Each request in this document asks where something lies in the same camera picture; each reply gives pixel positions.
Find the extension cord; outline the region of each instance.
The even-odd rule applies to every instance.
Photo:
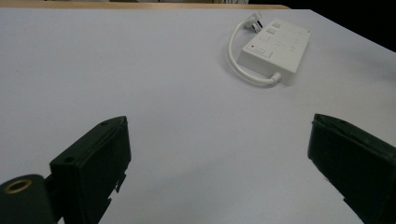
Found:
[[[311,32],[287,21],[274,19],[241,50],[238,63],[263,76],[282,75],[281,82],[294,80]]]

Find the white surface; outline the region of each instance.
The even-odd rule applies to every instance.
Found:
[[[275,72],[293,76],[304,56],[311,32],[289,21],[275,18],[256,34],[241,50],[238,63],[263,76]]]
[[[306,156],[311,121],[345,119],[396,146],[394,52],[310,10],[262,10],[263,25],[312,35],[292,86],[254,87],[226,55],[252,12],[1,8],[0,181],[49,175],[125,115],[133,159],[101,223],[361,223]]]

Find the white power strip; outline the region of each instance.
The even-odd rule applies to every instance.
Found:
[[[243,47],[237,62],[266,77],[278,72],[290,84],[310,36],[303,27],[274,19]]]

